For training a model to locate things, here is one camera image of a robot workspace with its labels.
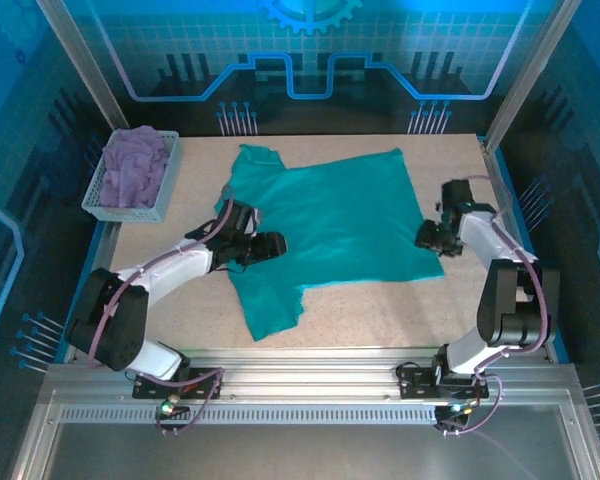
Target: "glass panel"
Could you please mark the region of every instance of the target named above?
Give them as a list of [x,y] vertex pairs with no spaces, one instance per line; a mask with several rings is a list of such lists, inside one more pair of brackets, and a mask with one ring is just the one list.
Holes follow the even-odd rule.
[[67,3],[134,125],[484,134],[555,0]]
[[64,323],[95,226],[80,200],[109,132],[35,2],[0,1],[0,211],[24,243],[9,288],[16,248],[0,223],[0,478],[9,474],[56,348],[17,332],[32,334],[25,313],[44,311]]
[[501,148],[518,223],[561,270],[567,351],[600,384],[600,0],[582,2]]
[[416,426],[66,425],[48,480],[578,479],[556,408],[502,407],[478,434]]

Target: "enclosure wall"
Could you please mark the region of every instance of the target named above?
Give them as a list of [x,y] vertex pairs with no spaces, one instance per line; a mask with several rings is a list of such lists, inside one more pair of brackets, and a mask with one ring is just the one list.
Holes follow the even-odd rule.
[[537,253],[560,266],[569,354],[600,383],[600,0],[582,2],[502,151]]
[[35,2],[17,9],[0,2],[0,478],[42,382],[28,367],[45,368],[10,349],[26,353],[23,314],[64,321],[96,224],[79,200],[110,133]]

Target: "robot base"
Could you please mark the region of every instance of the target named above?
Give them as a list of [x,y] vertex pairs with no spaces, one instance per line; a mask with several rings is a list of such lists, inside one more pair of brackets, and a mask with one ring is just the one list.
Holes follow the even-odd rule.
[[433,367],[401,365],[396,368],[402,400],[448,400],[451,402],[489,398],[487,384],[480,385],[473,376],[443,374],[438,380]]
[[[186,375],[179,375],[177,381],[191,380],[197,378],[200,375],[215,370],[214,368],[187,368]],[[170,395],[178,395],[181,400],[204,400],[209,395],[209,392],[213,388],[215,382],[215,375],[210,378],[201,381],[200,383],[190,385],[188,387],[165,387],[153,383],[151,380],[147,380],[145,377],[136,376],[135,382],[133,383],[132,397],[137,400],[164,400]],[[218,385],[216,391],[211,397],[212,400],[216,400],[220,397],[221,385]]]

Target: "wire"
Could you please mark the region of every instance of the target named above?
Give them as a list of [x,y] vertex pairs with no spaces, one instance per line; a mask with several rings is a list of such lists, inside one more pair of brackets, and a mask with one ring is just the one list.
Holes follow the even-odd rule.
[[174,426],[173,428],[165,428],[162,425],[162,423],[160,422],[160,414],[156,415],[156,426],[160,430],[162,430],[162,434],[163,435],[166,435],[167,432],[172,432],[174,435],[177,435],[178,432],[180,432],[182,430],[186,430],[187,428],[191,428],[192,426],[194,426],[198,422],[198,420],[202,416],[202,413],[204,412],[205,408],[207,407],[207,405],[209,403],[209,400],[211,400],[211,398],[213,397],[214,393],[216,393],[216,390],[220,386],[220,382],[222,381],[222,377],[224,375],[224,369],[217,368],[217,369],[209,372],[209,374],[205,374],[206,375],[205,378],[209,378],[213,374],[216,375],[216,379],[214,380],[213,386],[211,387],[211,389],[209,390],[209,393],[207,394],[207,398],[205,398],[204,403],[200,406],[200,408],[198,409],[198,411],[196,412],[196,414],[191,418],[191,420],[188,423],[186,423],[185,425]]
[[538,277],[538,274],[534,270],[533,265],[531,265],[531,262],[529,261],[529,259],[520,250],[520,247],[518,247],[513,241],[511,241],[509,236],[500,228],[500,225],[498,225],[498,223],[497,223],[497,220],[499,217],[501,217],[502,215],[504,215],[506,212],[508,212],[509,210],[511,210],[513,208],[513,195],[511,193],[511,191],[504,184],[504,182],[502,182],[500,179],[498,179],[496,177],[492,177],[490,175],[471,175],[471,176],[466,177],[465,180],[488,180],[492,183],[495,182],[507,194],[506,205],[491,216],[490,223],[491,223],[491,226],[493,227],[493,230],[500,237],[500,239],[503,241],[503,243],[507,247],[509,247],[509,249],[511,249],[513,251],[513,253],[515,253],[515,255],[520,259],[522,264],[525,266],[525,268],[529,272],[529,276],[531,277],[531,283],[533,284],[533,288],[535,289],[536,297],[538,299],[538,306],[540,307],[540,333],[538,334],[538,338],[536,339],[536,341],[533,344],[531,344],[530,346],[524,347],[522,349],[514,349],[514,348],[506,347],[503,350],[498,351],[497,353],[491,355],[490,357],[486,358],[485,360],[480,362],[478,365],[476,365],[476,368],[474,369],[476,378],[481,381],[486,381],[487,378],[494,378],[496,380],[496,382],[498,383],[498,394],[496,396],[493,406],[491,407],[491,409],[489,410],[489,413],[487,414],[487,416],[484,419],[482,419],[480,422],[478,422],[476,425],[473,425],[472,427],[468,427],[468,428],[465,427],[461,430],[456,430],[456,435],[464,435],[466,433],[475,432],[482,425],[484,425],[485,423],[487,423],[489,421],[489,419],[493,416],[493,414],[496,412],[496,410],[500,406],[500,401],[502,400],[503,391],[504,391],[503,386],[502,386],[502,380],[496,374],[484,375],[484,373],[483,373],[484,370],[488,366],[493,364],[494,362],[500,360],[501,358],[508,357],[509,354],[512,354],[512,353],[524,354],[524,353],[533,353],[533,352],[537,351],[544,344],[544,342],[547,338],[547,333],[549,331],[549,317],[548,317],[548,313],[547,313],[547,302],[546,302],[546,298],[544,295],[544,290],[542,289],[542,285],[540,284],[540,278]]
[[107,326],[107,322],[109,321],[109,318],[111,316],[111,313],[113,312],[113,309],[116,307],[116,305],[118,304],[118,301],[120,300],[120,297],[122,296],[122,294],[124,293],[124,291],[136,280],[138,279],[140,276],[142,276],[143,273],[147,272],[148,270],[150,270],[151,268],[155,267],[156,265],[160,264],[161,262],[163,262],[164,260],[167,260],[175,255],[181,255],[182,253],[185,253],[195,247],[197,247],[198,245],[212,239],[213,237],[215,237],[220,230],[222,229],[222,227],[224,227],[224,225],[227,223],[227,220],[229,220],[229,215],[231,214],[231,210],[233,209],[233,190],[231,189],[231,187],[229,186],[229,184],[225,185],[222,189],[222,196],[224,196],[225,192],[228,191],[229,192],[229,199],[228,199],[228,206],[227,209],[224,213],[224,216],[222,217],[222,219],[217,223],[217,225],[215,226],[215,228],[213,230],[211,230],[211,232],[209,232],[208,235],[206,235],[205,237],[201,238],[200,240],[197,240],[193,243],[190,243],[189,245],[187,245],[186,247],[182,248],[182,249],[175,249],[175,250],[171,250],[167,253],[164,253],[156,258],[154,258],[153,260],[148,261],[146,264],[144,264],[141,268],[139,268],[136,272],[134,272],[127,280],[125,280],[125,282],[118,288],[118,290],[116,290],[116,292],[113,294],[113,297],[111,298],[111,300],[109,301],[109,303],[107,304],[107,306],[104,309],[104,312],[102,313],[102,317],[100,318],[100,323],[98,323],[98,327],[96,328],[96,332],[93,335],[93,339],[91,340],[91,346],[89,348],[89,367],[90,368],[94,368],[94,359],[95,359],[95,354],[96,354],[96,350],[98,348],[98,344],[100,343],[100,338],[102,337],[102,332],[104,332],[105,327]]

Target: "purple cloth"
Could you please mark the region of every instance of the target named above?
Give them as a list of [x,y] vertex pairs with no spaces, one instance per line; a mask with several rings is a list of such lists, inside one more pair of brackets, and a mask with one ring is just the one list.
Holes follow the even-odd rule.
[[169,160],[162,136],[146,125],[120,130],[102,152],[106,172],[102,179],[100,205],[153,207]]

